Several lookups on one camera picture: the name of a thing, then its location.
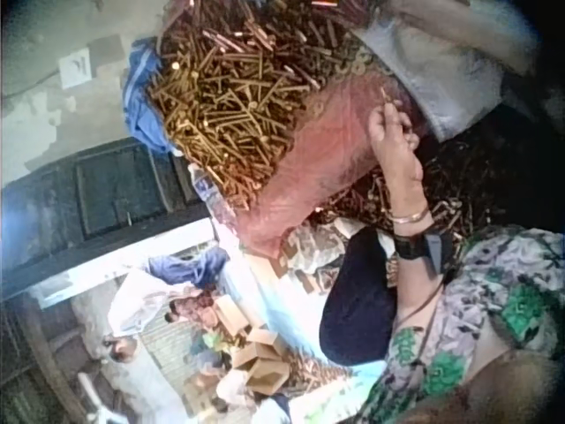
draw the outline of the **navy blue cloth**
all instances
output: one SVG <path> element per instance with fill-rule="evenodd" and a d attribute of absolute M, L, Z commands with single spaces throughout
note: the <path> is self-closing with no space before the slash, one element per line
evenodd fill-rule
<path fill-rule="evenodd" d="M 205 289 L 215 281 L 229 258 L 225 250 L 215 246 L 189 261 L 174 256 L 150 258 L 145 271 L 168 285 L 191 282 Z"/>
<path fill-rule="evenodd" d="M 124 86 L 123 102 L 125 124 L 130 134 L 150 149 L 169 153 L 174 146 L 165 135 L 161 117 L 147 98 L 147 85 L 161 67 L 161 59 L 154 51 L 155 38 L 137 40 L 130 53 L 130 73 Z"/>
<path fill-rule="evenodd" d="M 377 231 L 355 234 L 324 306 L 320 347 L 346 367 L 384 360 L 396 317 L 396 288 L 387 287 L 387 256 Z"/>
<path fill-rule="evenodd" d="M 276 404 L 286 412 L 286 414 L 289 416 L 289 420 L 291 420 L 289 399 L 282 393 L 275 393 L 273 396 L 271 396 L 271 399 L 273 399 Z"/>

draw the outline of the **white shirt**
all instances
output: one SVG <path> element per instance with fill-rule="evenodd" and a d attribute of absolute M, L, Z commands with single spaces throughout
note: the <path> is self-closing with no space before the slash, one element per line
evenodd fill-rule
<path fill-rule="evenodd" d="M 196 289 L 191 283 L 168 285 L 140 269 L 127 275 L 108 311 L 114 337 L 140 333 L 170 299 L 188 297 Z"/>
<path fill-rule="evenodd" d="M 245 387 L 247 374 L 246 371 L 232 368 L 218 383 L 215 389 L 216 395 L 225 400 L 228 405 L 253 405 L 249 390 Z"/>

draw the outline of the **metal parts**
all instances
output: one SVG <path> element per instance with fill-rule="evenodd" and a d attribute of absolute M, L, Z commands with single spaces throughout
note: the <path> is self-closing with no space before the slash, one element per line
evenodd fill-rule
<path fill-rule="evenodd" d="M 300 0 L 261 14 L 245 1 L 195 0 L 189 12 L 163 36 L 148 93 L 168 137 L 233 208 L 248 209 L 292 148 L 307 96 L 364 73 L 371 53 Z M 314 105 L 313 117 L 323 110 Z"/>

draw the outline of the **concrete wall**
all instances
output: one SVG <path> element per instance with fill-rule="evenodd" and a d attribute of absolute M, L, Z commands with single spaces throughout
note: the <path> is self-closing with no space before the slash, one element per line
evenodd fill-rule
<path fill-rule="evenodd" d="M 2 185 L 128 136 L 120 79 L 132 42 L 156 34 L 168 0 L 20 0 L 2 27 Z M 89 47 L 95 78 L 63 90 L 58 59 Z"/>

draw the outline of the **fingers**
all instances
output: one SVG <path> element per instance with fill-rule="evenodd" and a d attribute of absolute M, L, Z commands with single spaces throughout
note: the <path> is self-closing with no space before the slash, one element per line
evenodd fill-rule
<path fill-rule="evenodd" d="M 393 103 L 376 107 L 369 117 L 369 134 L 375 142 L 381 142 L 388 135 L 394 141 L 406 141 L 410 149 L 418 148 L 420 138 L 412 132 L 410 117 L 398 112 Z"/>
<path fill-rule="evenodd" d="M 398 117 L 400 118 L 400 123 L 403 125 L 403 127 L 408 129 L 412 128 L 412 122 L 410 121 L 410 118 L 407 114 L 405 114 L 404 112 L 399 112 Z"/>
<path fill-rule="evenodd" d="M 369 135 L 371 140 L 380 143 L 385 138 L 385 127 L 379 108 L 374 109 L 369 116 Z"/>
<path fill-rule="evenodd" d="M 394 141 L 403 141 L 403 126 L 396 106 L 393 103 L 385 104 L 385 131 Z"/>
<path fill-rule="evenodd" d="M 412 151 L 414 151 L 418 148 L 418 145 L 420 144 L 420 138 L 414 132 L 410 132 L 408 134 L 405 134 L 404 138 L 408 142 L 408 145 L 410 146 L 410 149 Z"/>

